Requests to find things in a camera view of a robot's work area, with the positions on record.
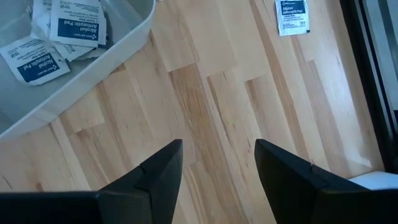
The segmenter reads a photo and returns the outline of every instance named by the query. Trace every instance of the wooden floor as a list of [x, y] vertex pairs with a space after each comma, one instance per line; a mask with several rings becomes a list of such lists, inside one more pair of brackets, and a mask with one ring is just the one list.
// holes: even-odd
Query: wooden floor
[[274, 223], [264, 138], [343, 177], [383, 170], [337, 0], [279, 37], [274, 0], [165, 0], [146, 46], [46, 127], [0, 145], [0, 189], [99, 189], [175, 138], [174, 223]]

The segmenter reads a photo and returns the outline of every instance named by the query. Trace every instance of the plastic container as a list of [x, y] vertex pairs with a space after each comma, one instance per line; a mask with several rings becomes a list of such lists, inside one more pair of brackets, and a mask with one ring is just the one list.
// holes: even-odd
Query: plastic container
[[[147, 42], [155, 0], [101, 0], [110, 48], [99, 58], [73, 61], [71, 72], [41, 86], [16, 80], [0, 57], [0, 141], [40, 128], [107, 77]], [[0, 47], [30, 34], [32, 0], [2, 0]]]

